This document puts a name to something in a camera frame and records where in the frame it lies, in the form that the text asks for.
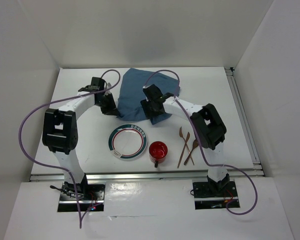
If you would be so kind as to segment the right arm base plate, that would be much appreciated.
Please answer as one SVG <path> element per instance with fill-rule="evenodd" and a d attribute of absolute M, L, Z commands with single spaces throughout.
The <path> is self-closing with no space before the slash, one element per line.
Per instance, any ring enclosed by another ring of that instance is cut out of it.
<path fill-rule="evenodd" d="M 196 210 L 215 210 L 228 208 L 240 208 L 237 187 L 234 181 L 230 181 L 221 191 L 214 193 L 208 186 L 208 182 L 193 182 L 190 195 L 194 198 Z"/>

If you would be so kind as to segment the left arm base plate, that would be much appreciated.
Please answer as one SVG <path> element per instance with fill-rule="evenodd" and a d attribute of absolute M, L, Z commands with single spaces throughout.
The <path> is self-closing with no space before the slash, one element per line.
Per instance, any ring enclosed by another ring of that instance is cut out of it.
<path fill-rule="evenodd" d="M 50 185 L 49 187 L 60 192 L 57 207 L 58 213 L 70 213 L 76 212 L 78 210 L 75 193 L 72 191 L 66 191 L 64 184 L 62 185 L 62 187 L 56 187 L 53 185 Z M 80 211 L 103 212 L 105 190 L 105 183 L 89 184 L 87 186 L 87 192 L 85 194 L 78 194 Z"/>

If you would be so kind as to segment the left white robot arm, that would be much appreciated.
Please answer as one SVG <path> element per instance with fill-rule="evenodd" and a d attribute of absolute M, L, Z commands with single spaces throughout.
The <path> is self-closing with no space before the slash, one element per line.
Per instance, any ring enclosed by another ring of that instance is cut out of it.
<path fill-rule="evenodd" d="M 75 99 L 58 109 L 45 111 L 42 143 L 54 154 L 64 175 L 64 190 L 78 200 L 89 193 L 87 176 L 82 170 L 77 154 L 78 126 L 77 120 L 93 106 L 98 106 L 102 114 L 120 116 L 112 93 L 111 84 L 100 77 L 93 77 L 91 84 L 78 90 Z"/>

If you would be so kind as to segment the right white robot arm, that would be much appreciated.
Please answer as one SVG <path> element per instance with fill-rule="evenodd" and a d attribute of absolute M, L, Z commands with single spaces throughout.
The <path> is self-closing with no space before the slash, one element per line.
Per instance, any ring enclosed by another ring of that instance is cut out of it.
<path fill-rule="evenodd" d="M 207 184 L 210 194 L 220 196 L 230 181 L 224 158 L 224 141 L 227 128 L 217 109 L 211 103 L 198 105 L 182 100 L 172 93 L 162 94 L 154 84 L 142 88 L 145 99 L 141 106 L 148 119 L 163 114 L 178 116 L 188 120 L 208 166 Z"/>

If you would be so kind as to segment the blue cloth placemat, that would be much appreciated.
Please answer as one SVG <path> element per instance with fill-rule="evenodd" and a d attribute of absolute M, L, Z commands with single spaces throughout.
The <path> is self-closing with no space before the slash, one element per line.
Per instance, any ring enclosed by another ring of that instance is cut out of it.
<path fill-rule="evenodd" d="M 144 84 L 156 85 L 163 94 L 180 94 L 179 82 L 176 78 L 163 73 L 154 74 L 151 71 L 129 69 L 124 75 L 118 97 L 118 117 L 126 122 L 140 122 L 146 120 L 141 101 L 146 99 L 143 93 Z"/>

